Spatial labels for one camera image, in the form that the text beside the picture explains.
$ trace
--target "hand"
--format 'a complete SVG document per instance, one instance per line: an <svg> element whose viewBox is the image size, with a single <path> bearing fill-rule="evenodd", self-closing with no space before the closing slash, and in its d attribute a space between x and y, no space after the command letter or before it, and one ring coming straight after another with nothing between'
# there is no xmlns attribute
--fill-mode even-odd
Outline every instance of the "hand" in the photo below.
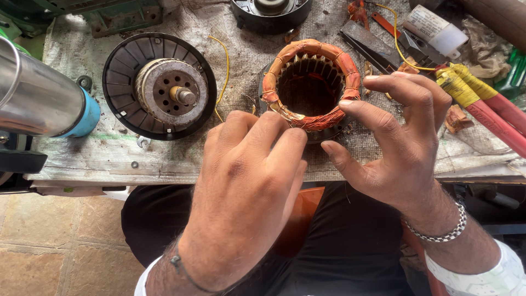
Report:
<svg viewBox="0 0 526 296"><path fill-rule="evenodd" d="M275 112L258 118L233 111L208 132L190 218L179 241L182 262L198 285L225 289L267 253L301 188L306 142L305 131L290 129Z"/></svg>
<svg viewBox="0 0 526 296"><path fill-rule="evenodd" d="M417 220L429 214L438 202L447 202L431 196L442 195L433 178L433 168L437 130L451 106L451 96L422 75L402 72L366 76L363 85L369 90L388 92L404 105L406 123L401 126L392 114L367 102L346 100L339 104L345 113L374 132L383 157L361 165L336 142L325 141L321 146L356 190L394 206L409 220ZM455 209L452 215L458 215Z"/></svg>

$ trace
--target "yellow wire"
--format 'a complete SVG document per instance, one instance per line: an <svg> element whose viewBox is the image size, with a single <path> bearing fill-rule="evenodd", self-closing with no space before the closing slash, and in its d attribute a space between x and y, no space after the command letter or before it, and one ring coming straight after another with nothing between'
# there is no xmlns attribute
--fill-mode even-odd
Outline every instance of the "yellow wire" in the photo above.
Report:
<svg viewBox="0 0 526 296"><path fill-rule="evenodd" d="M217 113L217 104L219 104L219 102L221 102L221 98L223 98L223 93L225 92L225 89L227 88L227 84L228 84L228 74L230 72L230 61L228 60L228 50L226 48L226 46L223 44L223 42L219 41L218 39L208 35L208 38L211 38L211 39L214 39L215 41L219 42L219 44L221 44L223 46L223 48L225 49L225 54L227 55L227 79L225 80L225 84L223 85L223 89L221 90L221 93L219 94L219 98L217 98L216 100L216 108L214 108L214 111L216 112L216 115L217 117L219 117L219 120L221 120L221 122L224 122L223 119L221 118L221 116L219 116L219 113Z"/></svg>
<svg viewBox="0 0 526 296"><path fill-rule="evenodd" d="M378 4L378 3L373 3L373 4L375 4L375 5L377 5L377 6L380 6L380 7L383 7L383 8L385 8L385 9L387 9L387 10L390 10L390 11L394 14L394 16L395 16L395 17L394 17L394 18L395 18L395 19L394 19L394 21L395 21L395 25L394 25L394 30L395 30L395 31L394 31L394 44L395 44L395 46L396 46L396 49L398 50L398 53L399 53L400 56L402 57L403 61L404 61L406 64L408 64L409 66L411 66L411 67L413 67L413 68L415 68L415 69L418 69L418 70L434 71L434 68L423 68L423 67L418 67L418 66L415 66L415 65L409 63L409 62L406 60L406 58L405 58L405 57L403 56L403 54L402 54L402 51L401 51L400 48L398 47L398 38L397 38L397 36L396 36L396 24L397 24L397 20L398 20L398 15L397 15L397 13L396 13L394 10L388 8L387 6L384 6L384 5L381 5L381 4Z"/></svg>

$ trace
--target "green bottle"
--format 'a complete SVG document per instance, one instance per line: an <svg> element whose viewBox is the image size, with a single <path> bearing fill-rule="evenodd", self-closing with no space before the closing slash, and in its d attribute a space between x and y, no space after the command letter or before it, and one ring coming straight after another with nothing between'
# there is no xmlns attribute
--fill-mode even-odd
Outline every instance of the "green bottle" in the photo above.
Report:
<svg viewBox="0 0 526 296"><path fill-rule="evenodd" d="M514 47L508 64L511 65L508 77L495 83L494 88L513 102L519 96L522 83L526 78L526 54Z"/></svg>

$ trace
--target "copper winding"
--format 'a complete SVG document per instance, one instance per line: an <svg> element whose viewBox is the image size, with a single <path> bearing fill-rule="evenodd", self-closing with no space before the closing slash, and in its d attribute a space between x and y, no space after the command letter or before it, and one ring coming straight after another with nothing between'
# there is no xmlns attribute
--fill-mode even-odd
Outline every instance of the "copper winding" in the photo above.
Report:
<svg viewBox="0 0 526 296"><path fill-rule="evenodd" d="M278 93L276 92L277 76L281 74L286 62L293 59L299 52L321 55L332 61L336 68L341 70L345 76L345 91L341 100L360 100L360 93L358 91L360 87L360 74L351 57L339 47L321 43L314 39L291 42L279 52L263 79L263 96L261 99L267 103L270 109L279 113L291 124L302 129L318 131L332 127L345 117L345 113L340 110L338 106L325 115L310 117L288 110L279 99Z"/></svg>

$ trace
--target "finger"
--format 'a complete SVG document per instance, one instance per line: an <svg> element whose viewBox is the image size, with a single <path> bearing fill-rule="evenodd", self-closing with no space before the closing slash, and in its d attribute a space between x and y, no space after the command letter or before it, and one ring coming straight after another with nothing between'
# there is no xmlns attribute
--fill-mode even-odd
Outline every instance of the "finger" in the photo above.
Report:
<svg viewBox="0 0 526 296"><path fill-rule="evenodd" d="M248 131L247 136L242 141L242 145L259 152L263 157L267 157L276 137L289 128L289 124L281 115L274 111L267 111Z"/></svg>
<svg viewBox="0 0 526 296"><path fill-rule="evenodd" d="M210 160L214 158L217 148L217 141L219 140L219 135L223 129L223 126L225 126L225 124L221 123L218 126L210 129L206 134L206 141L203 151L203 163L201 164L201 167L206 167Z"/></svg>
<svg viewBox="0 0 526 296"><path fill-rule="evenodd" d="M385 157L398 159L403 153L407 137L391 113L364 101L342 100L339 107L372 130Z"/></svg>
<svg viewBox="0 0 526 296"><path fill-rule="evenodd" d="M334 141L323 141L321 147L327 154L334 167L355 188L359 188L365 182L367 171L351 153L342 145Z"/></svg>
<svg viewBox="0 0 526 296"><path fill-rule="evenodd" d="M283 229L283 227L285 227L285 224L287 224L290 214L292 213L292 210L294 208L294 203L296 202L296 198L298 197L298 192L301 189L301 185L303 184L303 175L305 175L306 169L307 169L307 162L304 160L301 160L299 162L298 169L296 170L296 175L294 176L292 186L290 187L290 193L285 202L285 207L283 208L283 216L281 218L281 224L280 224L281 230Z"/></svg>
<svg viewBox="0 0 526 296"><path fill-rule="evenodd" d="M218 151L222 154L227 153L241 143L257 121L257 116L247 112L234 110L228 113L228 117L224 123L225 126L221 130L217 143Z"/></svg>
<svg viewBox="0 0 526 296"><path fill-rule="evenodd" d="M403 117L409 130L425 136L436 134L433 95L427 88L394 75L366 76L363 85L373 91L389 93L404 105Z"/></svg>
<svg viewBox="0 0 526 296"><path fill-rule="evenodd" d="M287 129L267 157L266 164L281 176L292 176L298 168L307 144L307 133L299 128Z"/></svg>
<svg viewBox="0 0 526 296"><path fill-rule="evenodd" d="M392 75L400 78L405 78L409 81L427 88L433 94L433 112L434 112L434 128L436 131L440 129L449 107L451 107L451 96L445 92L435 81L425 77L424 75L409 74L405 72L396 71Z"/></svg>

